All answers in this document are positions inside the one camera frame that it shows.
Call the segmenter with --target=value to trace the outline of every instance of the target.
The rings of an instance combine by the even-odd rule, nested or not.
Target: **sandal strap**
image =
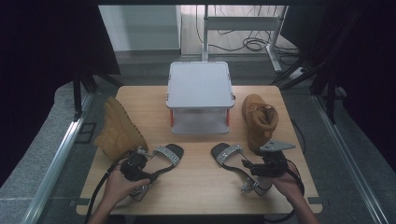
[[[173,164],[176,166],[178,162],[180,161],[180,158],[178,155],[176,155],[173,151],[171,151],[167,147],[157,147],[154,149],[154,155],[157,154],[158,152],[161,152],[163,155],[165,155]]]
[[[224,149],[217,157],[216,161],[222,165],[225,160],[227,160],[227,157],[233,154],[233,152],[239,151],[242,152],[242,148],[239,145],[232,145]]]

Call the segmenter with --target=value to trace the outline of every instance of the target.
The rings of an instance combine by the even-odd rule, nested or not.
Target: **black sandal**
[[[138,150],[137,153],[148,157],[148,162],[143,168],[143,172],[150,179],[149,185],[130,193],[130,196],[140,202],[149,190],[149,186],[157,180],[159,175],[173,170],[178,165],[183,157],[184,149],[178,145],[169,144],[166,147],[156,147],[151,154],[148,154],[143,149]]]
[[[237,172],[247,178],[242,187],[242,192],[250,193],[255,190],[259,196],[264,195],[271,187],[272,182],[263,177],[253,177],[248,168],[244,167],[242,160],[248,161],[243,154],[243,149],[238,145],[230,146],[220,143],[211,150],[213,158],[224,169]]]

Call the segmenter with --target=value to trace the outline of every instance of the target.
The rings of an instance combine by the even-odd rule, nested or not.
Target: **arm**
[[[289,163],[289,168],[297,174],[294,165]],[[319,221],[315,217],[308,203],[306,202],[300,188],[297,186],[295,179],[285,173],[281,177],[273,178],[273,184],[279,192],[287,198],[288,202],[294,208],[299,223],[304,224],[317,224]]]
[[[108,176],[102,201],[99,202],[88,223],[106,223],[110,212],[118,202],[126,198],[131,190],[147,185],[148,183],[148,179],[135,182],[127,180],[121,173],[120,167],[117,166]]]

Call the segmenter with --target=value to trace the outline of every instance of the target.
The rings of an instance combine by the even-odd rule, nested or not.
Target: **metal pole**
[[[202,62],[207,62],[209,58],[208,45],[207,45],[207,5],[205,5],[205,15],[204,15],[204,43],[203,43],[203,51],[202,51]]]
[[[277,17],[276,28],[271,36],[271,43],[266,46],[268,56],[271,59],[271,63],[273,64],[276,73],[282,72],[282,67],[280,66],[280,63],[277,60],[275,54],[275,45],[276,45],[277,37],[279,36],[280,33],[280,28],[282,27],[283,20],[285,19],[287,8],[288,8],[287,6],[283,6],[282,12]]]
[[[88,93],[84,101],[82,103],[82,110],[86,111],[93,99],[93,93]],[[21,223],[37,223],[40,218],[41,213],[44,210],[44,207],[47,203],[47,200],[52,193],[52,190],[58,180],[59,174],[61,173],[64,163],[66,162],[67,156],[75,142],[78,131],[86,118],[87,113],[82,112],[81,118],[77,121],[73,121],[67,133],[64,136],[64,140],[62,141],[61,145],[56,152],[48,171],[46,172],[43,180],[41,181],[40,186],[38,187],[37,192],[35,193],[35,197],[33,198],[32,202],[29,205],[29,208],[26,211]]]

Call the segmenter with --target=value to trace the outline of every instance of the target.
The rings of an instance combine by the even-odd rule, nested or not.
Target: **boot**
[[[113,97],[105,102],[105,126],[94,143],[115,161],[128,150],[142,147],[147,150],[145,138],[134,126],[122,104]]]
[[[247,143],[259,155],[259,149],[271,138],[278,122],[277,112],[257,94],[250,94],[242,105],[242,115],[247,123]]]

